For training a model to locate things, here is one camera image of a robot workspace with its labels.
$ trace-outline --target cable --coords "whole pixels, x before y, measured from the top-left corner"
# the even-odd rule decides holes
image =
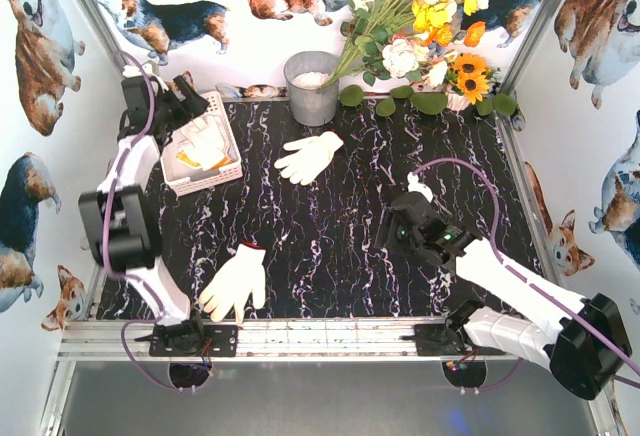
[[[458,158],[438,158],[430,161],[426,164],[423,164],[418,169],[416,169],[413,174],[418,176],[425,169],[431,168],[432,166],[440,165],[442,163],[454,163],[458,166],[464,166],[465,168],[470,169],[476,176],[478,176],[482,182],[486,185],[489,193],[491,194],[491,199],[493,200],[493,223],[491,224],[491,232],[489,233],[489,243],[491,244],[491,249],[495,254],[496,258],[500,262],[500,264],[504,264],[504,258],[498,251],[498,246],[496,245],[496,231],[498,228],[498,221],[500,217],[500,207],[498,204],[498,195],[496,190],[493,188],[489,178],[487,178],[478,168],[473,166],[472,164],[463,161]],[[604,334],[594,328],[588,321],[585,321],[580,315],[571,311],[571,309],[567,308],[564,304],[554,298],[552,295],[548,294],[542,288],[536,286],[535,283],[529,283],[527,278],[519,273],[512,266],[505,266],[505,268],[511,272],[515,277],[520,279],[523,283],[527,284],[531,289],[540,294],[542,297],[547,299],[552,304],[556,305],[566,314],[571,316],[575,321],[577,321],[584,329],[590,332],[593,336],[595,336],[602,344],[604,344],[607,348],[609,348],[613,353],[618,356],[622,361],[624,361],[638,376],[640,376],[640,365],[638,365],[635,361],[633,361],[629,356],[627,356],[620,348],[618,348],[613,342],[611,342]]]
[[[151,129],[151,125],[153,124],[153,116],[156,111],[156,98],[155,98],[155,93],[153,91],[153,85],[151,84],[151,80],[149,79],[149,76],[145,72],[142,65],[129,53],[126,53],[124,51],[117,51],[114,53],[114,57],[118,54],[124,57],[125,59],[129,60],[131,63],[133,63],[134,66],[138,68],[138,70],[140,71],[140,74],[142,75],[142,78],[144,79],[145,85],[147,86],[147,91],[149,95],[149,115],[147,117],[147,122],[144,128],[142,129],[142,131],[137,135],[135,135],[131,140],[130,148],[133,148],[142,138],[144,138],[148,134],[149,130]],[[165,310],[160,297],[151,288],[151,286],[147,284],[146,281],[144,281],[142,278],[135,275],[116,273],[113,270],[113,267],[111,266],[111,259],[109,258],[109,223],[111,222],[111,215],[113,214],[113,200],[115,199],[116,186],[118,184],[120,172],[122,171],[122,167],[124,166],[124,162],[127,159],[127,156],[129,156],[129,153],[131,152],[130,148],[125,149],[120,155],[120,158],[118,159],[118,161],[116,162],[116,166],[115,166],[116,176],[111,182],[111,187],[109,188],[109,193],[107,194],[107,202],[105,205],[105,212],[104,212],[104,224],[102,226],[103,265],[107,275],[109,275],[111,278],[117,281],[124,281],[126,283],[129,280],[134,280],[140,283],[144,287],[144,289],[146,289],[149,292],[149,294],[151,295],[155,303],[158,305],[158,315],[156,316],[156,319],[153,322],[149,322],[147,320],[130,320],[122,325],[122,328],[120,329],[120,341],[122,342],[122,347],[124,348],[124,352],[127,354],[127,357],[136,366],[136,368],[138,368],[138,370],[144,375],[144,377],[146,377],[149,381],[151,381],[155,386],[161,389],[182,393],[182,388],[175,388],[173,386],[164,384],[163,382],[159,381],[154,376],[152,376],[149,372],[147,372],[142,367],[142,365],[135,359],[135,357],[133,356],[133,353],[129,349],[129,345],[127,344],[126,331],[129,326],[131,326],[134,323],[157,324],[162,319],[164,315],[164,310]]]

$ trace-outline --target green leaf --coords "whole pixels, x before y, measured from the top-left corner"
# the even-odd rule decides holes
[[[415,93],[411,104],[424,114],[440,114],[447,107],[447,95],[443,93]]]
[[[493,102],[487,97],[482,98],[476,103],[476,111],[480,116],[489,116],[493,112]]]
[[[378,45],[374,42],[367,43],[364,47],[364,50],[369,56],[377,56],[380,53]]]
[[[384,29],[383,27],[378,26],[373,31],[373,39],[375,39],[376,42],[380,44],[386,44],[387,41],[389,41],[389,33],[387,33],[387,30]]]
[[[349,108],[358,106],[364,99],[364,91],[357,84],[347,86],[340,93],[340,102]]]
[[[369,19],[371,15],[366,9],[359,8],[356,10],[356,16],[362,19]]]
[[[517,103],[511,96],[507,96],[504,93],[496,94],[493,98],[493,107],[502,116],[509,117],[516,112]]]
[[[383,99],[376,106],[376,114],[381,118],[388,118],[396,112],[396,103],[393,98]]]
[[[419,69],[409,71],[404,75],[404,77],[407,78],[410,83],[417,83],[418,81],[422,81],[422,73]]]
[[[383,69],[382,71],[378,72],[378,79],[380,81],[387,81],[388,79],[391,79],[391,73],[386,69]]]
[[[369,72],[369,71],[365,71],[364,74],[362,75],[362,79],[364,80],[365,83],[367,83],[369,86],[373,86],[376,82],[376,77],[373,73]]]
[[[409,99],[411,95],[415,92],[411,86],[399,86],[397,88],[393,88],[391,91],[391,97],[397,99]]]

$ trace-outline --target white basket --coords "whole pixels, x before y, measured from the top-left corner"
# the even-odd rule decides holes
[[[165,182],[178,196],[200,191],[201,189],[207,189],[216,184],[226,183],[242,177],[240,151],[238,151],[238,144],[233,137],[233,132],[229,125],[229,118],[227,118],[227,113],[224,110],[220,93],[211,91],[210,93],[203,94],[202,97],[209,101],[209,107],[203,116],[219,116],[224,122],[227,138],[230,141],[228,156],[233,160],[233,163],[209,171],[189,168],[176,158],[178,146],[186,138],[181,131],[174,131],[173,141],[162,151],[160,165],[162,166],[162,175],[164,176]]]

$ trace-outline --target white cloth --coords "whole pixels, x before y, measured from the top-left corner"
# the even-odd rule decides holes
[[[213,277],[213,281],[200,294],[200,304],[211,313],[213,322],[220,322],[231,308],[236,313],[236,324],[244,320],[244,307],[253,294],[253,307],[264,306],[266,297],[265,270],[262,266],[266,251],[244,244]]]
[[[297,153],[277,160],[274,166],[282,170],[283,178],[289,179],[293,184],[300,183],[306,186],[329,166],[334,153],[343,144],[338,135],[332,131],[293,141],[285,144],[284,149],[297,151]]]

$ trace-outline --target black marble surface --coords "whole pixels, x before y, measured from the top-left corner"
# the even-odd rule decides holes
[[[235,253],[239,242],[267,248],[267,301],[249,302],[247,318],[336,318],[438,315],[467,299],[497,310],[507,306],[484,289],[372,247],[383,204],[407,188],[407,174],[423,162],[453,156],[479,167],[500,200],[500,249],[538,267],[523,208],[498,130],[491,121],[446,113],[421,117],[408,105],[388,119],[375,100],[340,109],[323,128],[294,122],[286,101],[226,104],[242,153],[242,179],[177,198],[159,166],[147,193],[159,214],[164,259],[181,290],[197,295]],[[345,142],[332,164],[308,187],[281,179],[273,163],[284,143],[335,131]],[[486,188],[454,165],[423,174],[453,217],[488,234],[493,208]],[[108,280],[98,319],[151,319],[132,288]]]

